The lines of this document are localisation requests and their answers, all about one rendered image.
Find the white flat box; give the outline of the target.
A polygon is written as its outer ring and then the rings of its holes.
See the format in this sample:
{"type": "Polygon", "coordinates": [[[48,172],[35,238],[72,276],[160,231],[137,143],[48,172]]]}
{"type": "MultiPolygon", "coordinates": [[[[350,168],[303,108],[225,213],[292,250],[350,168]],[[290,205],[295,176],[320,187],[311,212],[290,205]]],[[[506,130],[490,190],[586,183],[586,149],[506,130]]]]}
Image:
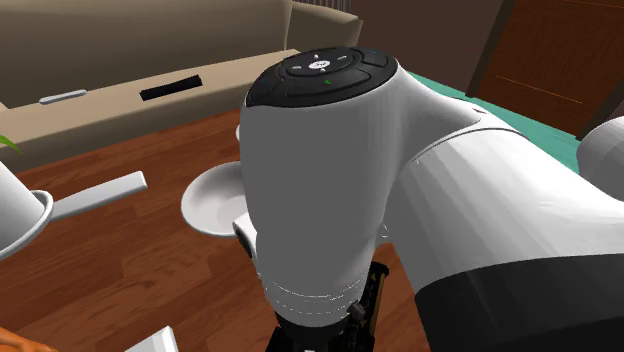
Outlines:
{"type": "Polygon", "coordinates": [[[166,326],[124,352],[179,352],[174,331],[166,326]]]}

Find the white plate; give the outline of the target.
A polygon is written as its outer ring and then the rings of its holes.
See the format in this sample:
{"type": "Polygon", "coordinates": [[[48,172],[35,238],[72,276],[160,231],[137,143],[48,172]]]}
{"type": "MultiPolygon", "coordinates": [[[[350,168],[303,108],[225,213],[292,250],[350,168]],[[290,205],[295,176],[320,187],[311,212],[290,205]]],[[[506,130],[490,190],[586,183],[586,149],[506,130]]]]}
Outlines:
{"type": "Polygon", "coordinates": [[[233,222],[247,212],[241,162],[217,165],[196,177],[181,198],[181,213],[194,230],[235,237],[233,222]]]}

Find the black remote control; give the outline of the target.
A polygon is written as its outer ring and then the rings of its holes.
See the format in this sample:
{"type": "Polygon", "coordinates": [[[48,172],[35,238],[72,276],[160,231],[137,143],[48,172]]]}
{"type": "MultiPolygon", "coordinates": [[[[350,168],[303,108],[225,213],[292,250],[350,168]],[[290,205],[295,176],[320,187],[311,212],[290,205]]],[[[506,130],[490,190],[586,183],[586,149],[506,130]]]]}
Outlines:
{"type": "Polygon", "coordinates": [[[168,84],[141,90],[139,95],[143,101],[148,101],[178,92],[194,89],[203,85],[199,75],[190,76],[168,84]]]}

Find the orange object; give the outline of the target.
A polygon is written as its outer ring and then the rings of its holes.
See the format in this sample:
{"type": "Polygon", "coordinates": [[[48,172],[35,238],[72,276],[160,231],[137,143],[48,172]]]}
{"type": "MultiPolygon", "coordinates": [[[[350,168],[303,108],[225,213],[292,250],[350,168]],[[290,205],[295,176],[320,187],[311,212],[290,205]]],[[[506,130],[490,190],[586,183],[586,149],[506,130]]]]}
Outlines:
{"type": "Polygon", "coordinates": [[[0,327],[0,352],[59,352],[57,349],[21,337],[0,327]]]}

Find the teal rug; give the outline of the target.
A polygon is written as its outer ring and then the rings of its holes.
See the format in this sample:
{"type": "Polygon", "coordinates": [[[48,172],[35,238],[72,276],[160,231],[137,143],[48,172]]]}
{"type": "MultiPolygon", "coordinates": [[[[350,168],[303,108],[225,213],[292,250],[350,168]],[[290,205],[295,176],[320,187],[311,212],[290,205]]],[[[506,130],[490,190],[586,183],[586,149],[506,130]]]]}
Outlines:
{"type": "Polygon", "coordinates": [[[516,130],[523,133],[535,145],[547,152],[553,158],[557,159],[563,165],[575,173],[579,171],[576,152],[580,142],[576,140],[573,135],[478,98],[467,97],[462,91],[417,75],[413,72],[410,72],[410,75],[440,94],[466,100],[486,109],[501,118],[516,130]]]}

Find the grey remote control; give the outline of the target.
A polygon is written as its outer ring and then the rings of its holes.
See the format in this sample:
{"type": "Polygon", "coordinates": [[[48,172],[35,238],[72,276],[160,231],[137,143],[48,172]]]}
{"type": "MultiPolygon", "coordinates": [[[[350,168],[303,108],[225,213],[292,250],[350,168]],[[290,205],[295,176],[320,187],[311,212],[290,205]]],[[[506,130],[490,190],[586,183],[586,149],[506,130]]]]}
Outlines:
{"type": "Polygon", "coordinates": [[[61,94],[42,97],[39,99],[39,103],[42,105],[53,104],[53,103],[60,102],[63,100],[81,97],[81,96],[86,95],[87,93],[88,91],[86,89],[74,90],[74,91],[65,92],[61,94]]]}

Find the beige sofa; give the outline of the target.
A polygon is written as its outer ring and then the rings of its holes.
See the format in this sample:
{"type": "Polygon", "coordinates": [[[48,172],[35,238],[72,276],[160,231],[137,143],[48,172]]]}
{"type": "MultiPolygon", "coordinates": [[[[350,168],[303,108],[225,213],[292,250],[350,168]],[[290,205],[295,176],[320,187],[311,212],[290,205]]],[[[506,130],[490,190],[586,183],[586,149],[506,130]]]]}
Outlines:
{"type": "Polygon", "coordinates": [[[361,27],[295,0],[0,0],[0,135],[22,151],[0,145],[0,162],[21,172],[236,109],[269,66],[353,46],[361,27]],[[139,95],[194,75],[201,87],[139,95]]]}

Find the brown wooden door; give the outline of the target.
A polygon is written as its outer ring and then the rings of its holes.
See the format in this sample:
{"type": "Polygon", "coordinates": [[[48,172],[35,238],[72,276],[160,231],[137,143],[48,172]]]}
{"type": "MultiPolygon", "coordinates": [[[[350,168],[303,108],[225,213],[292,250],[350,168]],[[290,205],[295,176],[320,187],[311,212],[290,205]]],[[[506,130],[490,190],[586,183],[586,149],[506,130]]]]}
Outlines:
{"type": "Polygon", "coordinates": [[[582,139],[624,101],[624,0],[503,0],[466,93],[582,139]]]}

